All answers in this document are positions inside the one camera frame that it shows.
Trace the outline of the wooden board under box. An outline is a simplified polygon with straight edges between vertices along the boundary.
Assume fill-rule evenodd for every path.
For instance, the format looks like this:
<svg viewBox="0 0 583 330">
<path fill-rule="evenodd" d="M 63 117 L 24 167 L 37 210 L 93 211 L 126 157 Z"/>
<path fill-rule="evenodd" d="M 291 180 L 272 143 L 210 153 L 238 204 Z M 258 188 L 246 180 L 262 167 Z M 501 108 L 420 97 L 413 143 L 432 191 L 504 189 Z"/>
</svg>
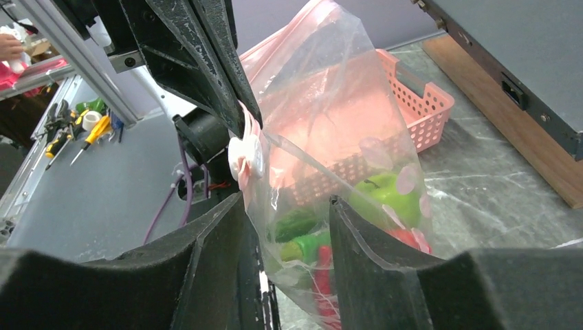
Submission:
<svg viewBox="0 0 583 330">
<path fill-rule="evenodd" d="M 422 48 L 516 150 L 572 208 L 582 207 L 582 162 L 575 161 L 534 119 L 518 107 L 451 37 Z"/>
</svg>

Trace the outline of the aluminium frame post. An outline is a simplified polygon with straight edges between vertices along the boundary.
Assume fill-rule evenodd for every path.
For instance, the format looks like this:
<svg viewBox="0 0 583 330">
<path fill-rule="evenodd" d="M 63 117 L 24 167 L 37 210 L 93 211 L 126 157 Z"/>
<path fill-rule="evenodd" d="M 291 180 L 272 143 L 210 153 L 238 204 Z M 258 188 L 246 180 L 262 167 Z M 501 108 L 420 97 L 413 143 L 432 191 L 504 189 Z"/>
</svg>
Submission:
<svg viewBox="0 0 583 330">
<path fill-rule="evenodd" d="M 52 1 L 16 1 L 27 17 L 42 32 L 84 81 L 116 111 L 119 118 L 131 126 L 138 116 L 131 103 L 106 72 L 94 53 L 66 20 Z"/>
</svg>

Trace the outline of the pink plastic basket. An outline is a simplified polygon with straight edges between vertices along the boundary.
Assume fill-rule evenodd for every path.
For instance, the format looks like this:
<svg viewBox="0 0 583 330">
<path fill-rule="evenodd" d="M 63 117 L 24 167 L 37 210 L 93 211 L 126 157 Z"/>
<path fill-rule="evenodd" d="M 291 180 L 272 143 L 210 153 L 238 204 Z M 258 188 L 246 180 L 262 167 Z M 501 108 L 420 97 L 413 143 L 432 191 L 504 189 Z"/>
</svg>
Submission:
<svg viewBox="0 0 583 330">
<path fill-rule="evenodd" d="M 394 54 L 378 49 L 377 55 L 417 152 L 434 146 L 441 139 L 454 98 Z M 312 170 L 306 179 L 280 190 L 280 196 L 302 206 L 339 190 L 337 179 Z"/>
</svg>

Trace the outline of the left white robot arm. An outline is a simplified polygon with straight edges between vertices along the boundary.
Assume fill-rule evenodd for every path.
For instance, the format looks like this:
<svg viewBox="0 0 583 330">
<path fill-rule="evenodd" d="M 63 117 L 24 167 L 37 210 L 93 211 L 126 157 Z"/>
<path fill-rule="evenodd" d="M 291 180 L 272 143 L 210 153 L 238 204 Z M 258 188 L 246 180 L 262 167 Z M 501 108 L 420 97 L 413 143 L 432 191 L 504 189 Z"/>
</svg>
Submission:
<svg viewBox="0 0 583 330">
<path fill-rule="evenodd" d="M 187 154 L 210 173 L 209 190 L 239 188 L 228 143 L 241 137 L 244 113 L 261 118 L 237 54 L 230 1 L 90 1 L 112 38 L 109 56 L 136 52 L 153 80 L 194 109 L 172 117 Z"/>
</svg>

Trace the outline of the red orange pear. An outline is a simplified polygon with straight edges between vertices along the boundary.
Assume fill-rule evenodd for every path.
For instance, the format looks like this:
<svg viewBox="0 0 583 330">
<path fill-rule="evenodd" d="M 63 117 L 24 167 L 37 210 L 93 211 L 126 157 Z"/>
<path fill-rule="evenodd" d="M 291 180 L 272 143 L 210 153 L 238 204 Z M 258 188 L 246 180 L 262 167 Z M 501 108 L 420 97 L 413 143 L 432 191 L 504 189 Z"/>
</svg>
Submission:
<svg viewBox="0 0 583 330">
<path fill-rule="evenodd" d="M 432 254 L 432 248 L 429 242 L 425 238 L 424 234 L 416 229 L 392 229 L 386 231 L 393 238 L 401 241 L 402 243 L 426 254 Z"/>
</svg>

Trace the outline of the green apple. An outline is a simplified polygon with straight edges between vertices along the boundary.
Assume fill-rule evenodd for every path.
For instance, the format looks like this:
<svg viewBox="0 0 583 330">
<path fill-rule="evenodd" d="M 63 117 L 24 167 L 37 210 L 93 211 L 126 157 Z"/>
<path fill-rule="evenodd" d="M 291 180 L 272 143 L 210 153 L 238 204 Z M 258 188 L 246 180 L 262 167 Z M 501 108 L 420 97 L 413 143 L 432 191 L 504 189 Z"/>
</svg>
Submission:
<svg viewBox="0 0 583 330">
<path fill-rule="evenodd" d="M 405 195 L 398 193 L 396 181 L 396 175 L 383 173 L 359 182 L 349 197 L 349 205 L 379 228 L 398 226 L 382 209 L 383 206 L 388 206 L 404 227 L 417 227 L 422 220 L 420 194 L 416 190 Z"/>
</svg>

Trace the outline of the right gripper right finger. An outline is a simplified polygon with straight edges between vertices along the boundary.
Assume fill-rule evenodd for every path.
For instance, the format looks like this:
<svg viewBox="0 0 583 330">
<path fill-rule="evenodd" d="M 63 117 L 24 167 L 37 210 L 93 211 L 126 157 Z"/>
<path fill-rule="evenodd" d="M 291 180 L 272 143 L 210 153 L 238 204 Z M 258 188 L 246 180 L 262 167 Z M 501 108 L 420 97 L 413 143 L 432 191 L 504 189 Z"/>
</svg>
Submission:
<svg viewBox="0 0 583 330">
<path fill-rule="evenodd" d="M 330 199 L 343 329 L 581 329 L 580 248 L 479 248 L 441 259 Z"/>
</svg>

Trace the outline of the long green pepper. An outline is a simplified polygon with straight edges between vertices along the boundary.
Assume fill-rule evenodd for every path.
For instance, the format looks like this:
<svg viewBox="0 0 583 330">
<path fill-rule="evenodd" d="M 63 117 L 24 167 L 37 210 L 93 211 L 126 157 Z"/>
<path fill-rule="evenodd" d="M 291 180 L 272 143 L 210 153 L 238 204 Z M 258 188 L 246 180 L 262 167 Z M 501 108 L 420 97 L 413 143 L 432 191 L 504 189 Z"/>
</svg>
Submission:
<svg viewBox="0 0 583 330">
<path fill-rule="evenodd" d="M 320 247 L 330 245 L 329 231 L 298 236 L 284 243 L 280 249 L 280 259 L 284 262 L 301 261 L 307 265 L 318 260 Z"/>
<path fill-rule="evenodd" d="M 270 243 L 286 243 L 317 230 L 322 216 L 311 208 L 296 208 L 282 214 L 269 225 L 266 239 Z"/>
</svg>

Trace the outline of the red chili pepper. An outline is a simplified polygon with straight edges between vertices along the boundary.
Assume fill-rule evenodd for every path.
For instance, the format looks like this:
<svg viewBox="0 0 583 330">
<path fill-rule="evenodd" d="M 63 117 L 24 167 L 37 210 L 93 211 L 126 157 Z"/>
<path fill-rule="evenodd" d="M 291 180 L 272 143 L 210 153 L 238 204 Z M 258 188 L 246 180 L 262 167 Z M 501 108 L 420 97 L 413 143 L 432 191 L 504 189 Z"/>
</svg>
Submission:
<svg viewBox="0 0 583 330">
<path fill-rule="evenodd" d="M 320 321 L 324 329 L 341 330 L 342 325 L 338 314 L 338 302 L 332 293 L 330 267 L 332 264 L 332 249 L 329 245 L 318 248 L 317 268 L 313 277 L 313 297 Z"/>
</svg>

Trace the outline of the yellow handled screwdriver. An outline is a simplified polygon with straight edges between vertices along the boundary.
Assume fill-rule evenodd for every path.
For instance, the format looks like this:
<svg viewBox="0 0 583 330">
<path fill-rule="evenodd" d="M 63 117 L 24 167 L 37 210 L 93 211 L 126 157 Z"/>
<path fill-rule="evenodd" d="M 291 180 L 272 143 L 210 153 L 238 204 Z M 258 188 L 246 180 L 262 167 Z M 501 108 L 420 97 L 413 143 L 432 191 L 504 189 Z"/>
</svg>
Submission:
<svg viewBox="0 0 583 330">
<path fill-rule="evenodd" d="M 73 166 L 75 161 L 81 156 L 81 154 L 84 151 L 86 151 L 100 137 L 102 137 L 106 133 L 109 133 L 110 131 L 111 131 L 111 116 L 105 115 L 97 122 L 95 127 L 91 130 L 89 135 L 85 138 L 85 143 L 83 144 L 82 148 L 79 150 L 77 155 L 71 161 L 70 166 Z"/>
</svg>

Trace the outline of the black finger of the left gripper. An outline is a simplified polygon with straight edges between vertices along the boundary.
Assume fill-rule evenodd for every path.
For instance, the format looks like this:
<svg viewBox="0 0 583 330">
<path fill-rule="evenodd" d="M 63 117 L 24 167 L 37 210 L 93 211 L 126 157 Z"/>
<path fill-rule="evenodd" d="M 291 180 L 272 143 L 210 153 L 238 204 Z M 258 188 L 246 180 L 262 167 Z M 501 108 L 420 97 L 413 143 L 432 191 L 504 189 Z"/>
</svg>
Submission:
<svg viewBox="0 0 583 330">
<path fill-rule="evenodd" d="M 137 50 L 163 89 L 217 115 L 218 88 L 208 42 L 191 1 L 121 1 Z M 229 129 L 238 137 L 242 129 Z"/>
</svg>

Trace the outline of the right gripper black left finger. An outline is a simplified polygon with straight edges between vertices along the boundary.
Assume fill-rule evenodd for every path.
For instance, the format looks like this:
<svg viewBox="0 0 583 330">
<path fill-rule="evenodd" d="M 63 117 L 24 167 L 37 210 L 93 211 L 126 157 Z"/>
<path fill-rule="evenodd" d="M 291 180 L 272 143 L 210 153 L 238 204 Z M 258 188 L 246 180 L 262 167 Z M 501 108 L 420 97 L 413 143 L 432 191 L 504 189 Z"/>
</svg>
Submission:
<svg viewBox="0 0 583 330">
<path fill-rule="evenodd" d="M 279 329 L 241 193 L 146 245 L 73 263 L 1 251 L 2 329 Z"/>
</svg>

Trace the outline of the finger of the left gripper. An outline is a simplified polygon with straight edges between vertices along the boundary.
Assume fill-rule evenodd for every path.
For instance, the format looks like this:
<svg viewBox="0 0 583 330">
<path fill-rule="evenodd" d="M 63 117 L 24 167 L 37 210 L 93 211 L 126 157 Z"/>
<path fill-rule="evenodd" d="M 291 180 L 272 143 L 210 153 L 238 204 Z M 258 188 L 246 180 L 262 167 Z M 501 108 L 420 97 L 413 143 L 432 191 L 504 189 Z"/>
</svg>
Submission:
<svg viewBox="0 0 583 330">
<path fill-rule="evenodd" d="M 190 2 L 208 42 L 215 70 L 213 85 L 218 88 L 217 115 L 229 129 L 245 127 L 244 107 L 261 121 L 250 83 L 237 54 L 237 31 L 231 1 Z"/>
</svg>

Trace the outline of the dark grey server box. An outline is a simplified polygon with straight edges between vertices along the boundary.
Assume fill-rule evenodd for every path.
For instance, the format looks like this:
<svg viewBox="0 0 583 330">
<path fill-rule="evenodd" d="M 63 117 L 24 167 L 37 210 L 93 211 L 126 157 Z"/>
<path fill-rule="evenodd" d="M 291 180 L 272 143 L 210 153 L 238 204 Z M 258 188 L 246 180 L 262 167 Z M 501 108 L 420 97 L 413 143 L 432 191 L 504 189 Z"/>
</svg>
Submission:
<svg viewBox="0 0 583 330">
<path fill-rule="evenodd" d="M 582 160 L 582 2 L 415 1 L 574 160 Z"/>
</svg>

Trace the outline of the white tape roll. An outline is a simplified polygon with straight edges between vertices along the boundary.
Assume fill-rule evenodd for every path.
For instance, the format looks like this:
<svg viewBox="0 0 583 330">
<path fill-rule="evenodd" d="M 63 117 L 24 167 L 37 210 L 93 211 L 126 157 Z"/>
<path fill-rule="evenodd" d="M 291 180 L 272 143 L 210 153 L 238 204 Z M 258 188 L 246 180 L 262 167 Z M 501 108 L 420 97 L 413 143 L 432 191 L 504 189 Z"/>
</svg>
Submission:
<svg viewBox="0 0 583 330">
<path fill-rule="evenodd" d="M 94 110 L 86 111 L 82 116 L 81 127 L 84 131 L 91 132 L 101 119 L 102 114 L 100 112 Z"/>
</svg>

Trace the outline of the clear zip top bag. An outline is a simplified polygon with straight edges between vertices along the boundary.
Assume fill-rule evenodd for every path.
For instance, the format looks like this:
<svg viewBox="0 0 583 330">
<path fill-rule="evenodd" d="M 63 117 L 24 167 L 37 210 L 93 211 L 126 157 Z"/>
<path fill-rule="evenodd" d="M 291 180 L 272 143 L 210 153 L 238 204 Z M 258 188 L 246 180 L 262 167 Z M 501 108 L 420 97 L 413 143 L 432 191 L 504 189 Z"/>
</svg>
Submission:
<svg viewBox="0 0 583 330">
<path fill-rule="evenodd" d="M 266 239 L 270 224 L 290 210 L 311 208 L 323 222 L 309 234 L 330 234 L 331 196 L 349 202 L 356 184 L 392 173 L 398 193 L 419 192 L 422 220 L 414 228 L 426 237 L 431 209 L 417 150 L 377 49 L 361 20 L 335 1 L 308 2 L 241 62 L 262 120 L 247 117 L 244 136 L 230 140 L 231 171 L 258 234 L 267 277 L 323 328 L 312 292 L 318 261 L 281 261 L 284 243 Z M 302 206 L 280 196 L 311 171 L 337 179 L 340 190 Z M 381 230 L 412 229 L 388 206 L 382 209 L 398 226 Z"/>
</svg>

